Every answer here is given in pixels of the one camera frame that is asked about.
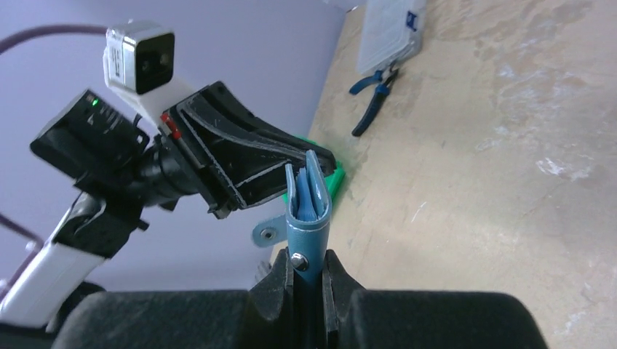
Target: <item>clear plastic container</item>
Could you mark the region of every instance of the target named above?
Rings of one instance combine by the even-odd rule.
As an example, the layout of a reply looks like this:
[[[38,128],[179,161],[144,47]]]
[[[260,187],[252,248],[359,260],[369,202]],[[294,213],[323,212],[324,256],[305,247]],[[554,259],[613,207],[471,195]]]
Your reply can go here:
[[[426,0],[368,0],[356,69],[362,75],[402,62],[422,49]]]

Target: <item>metal rivet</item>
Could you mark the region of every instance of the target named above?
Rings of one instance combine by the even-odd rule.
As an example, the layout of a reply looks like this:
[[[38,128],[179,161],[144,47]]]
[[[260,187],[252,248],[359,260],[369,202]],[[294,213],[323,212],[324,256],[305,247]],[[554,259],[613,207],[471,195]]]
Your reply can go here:
[[[306,257],[297,252],[291,255],[290,261],[291,265],[299,271],[305,271],[306,269],[309,269],[309,261],[306,259]]]
[[[272,228],[266,228],[262,230],[260,234],[261,238],[264,238],[265,240],[272,240],[276,236],[276,230]]]

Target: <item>robotic arm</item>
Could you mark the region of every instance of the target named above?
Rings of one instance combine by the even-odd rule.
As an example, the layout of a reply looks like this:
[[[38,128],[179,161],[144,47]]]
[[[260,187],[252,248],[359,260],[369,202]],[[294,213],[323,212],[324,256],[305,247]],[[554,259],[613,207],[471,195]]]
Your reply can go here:
[[[138,113],[129,121],[91,90],[78,95],[31,143],[31,150],[81,190],[45,245],[7,292],[0,322],[45,327],[71,293],[111,259],[144,207],[173,211],[199,194],[224,219],[284,193],[285,164],[297,171],[308,150],[325,173],[331,152],[255,117],[216,82],[194,90],[173,74],[174,34],[151,22],[107,31],[107,86]],[[160,133],[138,127],[143,117]]]

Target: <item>lavender wall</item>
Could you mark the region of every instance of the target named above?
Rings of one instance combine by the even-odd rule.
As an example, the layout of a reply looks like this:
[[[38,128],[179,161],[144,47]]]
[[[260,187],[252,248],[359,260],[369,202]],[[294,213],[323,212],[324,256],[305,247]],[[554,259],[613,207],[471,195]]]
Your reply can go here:
[[[305,135],[343,25],[343,11],[319,0],[21,0],[0,5],[0,36],[43,23],[112,25],[152,19],[175,29],[176,74],[196,88],[223,80],[257,116]],[[86,87],[133,112],[103,83],[101,37],[39,39],[0,57],[0,210],[41,235],[54,229],[77,194],[71,181],[34,157],[29,142]],[[109,289],[251,286],[270,251],[250,242],[253,225],[282,211],[280,201],[217,221],[197,197],[173,214],[149,209],[151,228],[96,270]],[[0,277],[24,258],[25,241],[0,230]]]

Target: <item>blue pliers handle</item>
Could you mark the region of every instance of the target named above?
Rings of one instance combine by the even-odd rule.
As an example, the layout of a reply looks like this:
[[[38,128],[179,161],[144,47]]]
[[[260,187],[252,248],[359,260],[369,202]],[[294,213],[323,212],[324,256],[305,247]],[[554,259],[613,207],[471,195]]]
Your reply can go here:
[[[373,98],[370,101],[364,116],[360,119],[360,122],[357,124],[356,128],[351,131],[351,135],[354,137],[362,136],[373,120],[375,120],[375,117],[379,113],[383,102],[385,102],[386,98],[390,95],[391,86],[399,75],[399,69],[394,69],[394,64],[390,65],[389,76],[385,81],[383,81],[383,73],[384,71],[376,71],[373,76],[369,76],[358,81],[349,89],[349,93],[352,95],[357,95],[368,86],[377,84]]]

